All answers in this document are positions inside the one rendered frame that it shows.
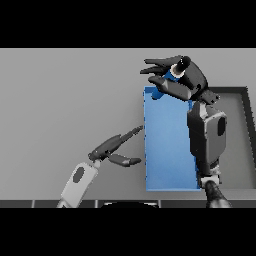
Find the blue bin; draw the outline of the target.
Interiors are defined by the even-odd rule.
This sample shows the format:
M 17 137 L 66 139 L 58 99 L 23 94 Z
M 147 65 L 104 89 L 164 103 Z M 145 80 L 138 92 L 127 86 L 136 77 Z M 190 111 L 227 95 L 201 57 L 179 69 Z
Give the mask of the blue bin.
M 146 190 L 199 191 L 187 126 L 187 112 L 193 103 L 169 95 L 153 100 L 154 89 L 145 86 L 143 91 Z

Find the robot's dark right hand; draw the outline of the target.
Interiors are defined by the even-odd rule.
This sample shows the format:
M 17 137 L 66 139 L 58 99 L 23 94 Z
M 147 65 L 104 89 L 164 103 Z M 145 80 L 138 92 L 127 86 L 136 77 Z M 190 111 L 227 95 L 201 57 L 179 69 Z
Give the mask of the robot's dark right hand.
M 152 67 L 142 69 L 140 73 L 150 74 L 150 77 L 164 76 L 170 66 L 174 63 L 177 63 L 181 57 L 182 55 L 164 59 L 145 59 L 145 63 L 152 64 Z M 209 89 L 208 81 L 205 75 L 198 67 L 198 65 L 195 64 L 192 60 L 189 67 L 185 71 L 185 75 L 179 80 L 179 82 L 191 90 L 191 97 L 189 99 L 191 101 L 199 101 L 205 103 L 206 105 L 212 105 L 219 100 L 219 95 Z

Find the blue pipe with dark end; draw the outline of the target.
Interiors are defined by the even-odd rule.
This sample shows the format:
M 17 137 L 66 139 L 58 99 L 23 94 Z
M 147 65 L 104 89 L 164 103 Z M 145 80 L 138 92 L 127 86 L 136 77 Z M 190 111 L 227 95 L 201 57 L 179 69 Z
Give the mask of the blue pipe with dark end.
M 149 81 L 156 86 L 152 99 L 158 100 L 166 94 L 182 101 L 188 101 L 191 97 L 191 90 L 179 80 L 185 75 L 190 63 L 191 59 L 188 56 L 182 56 L 177 63 L 170 66 L 164 76 L 150 77 Z

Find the dark grey bin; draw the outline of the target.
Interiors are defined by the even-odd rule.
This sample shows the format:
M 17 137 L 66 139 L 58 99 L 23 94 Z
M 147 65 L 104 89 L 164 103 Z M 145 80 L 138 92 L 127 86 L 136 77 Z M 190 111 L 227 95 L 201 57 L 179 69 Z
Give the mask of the dark grey bin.
M 255 189 L 256 169 L 242 92 L 244 87 L 211 87 L 214 107 L 227 115 L 226 149 L 220 156 L 222 189 Z

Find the robot's dark left hand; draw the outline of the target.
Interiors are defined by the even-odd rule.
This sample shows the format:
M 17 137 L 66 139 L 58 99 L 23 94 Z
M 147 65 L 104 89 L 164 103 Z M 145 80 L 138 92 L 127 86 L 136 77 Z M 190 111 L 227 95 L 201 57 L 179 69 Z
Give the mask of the robot's dark left hand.
M 104 161 L 108 159 L 111 163 L 117 164 L 122 167 L 130 167 L 141 162 L 140 158 L 129 158 L 119 154 L 115 154 L 115 151 L 128 139 L 137 135 L 143 129 L 142 126 L 136 127 L 124 135 L 118 134 L 107 139 L 96 147 L 91 153 L 88 154 L 88 158 L 92 162 Z

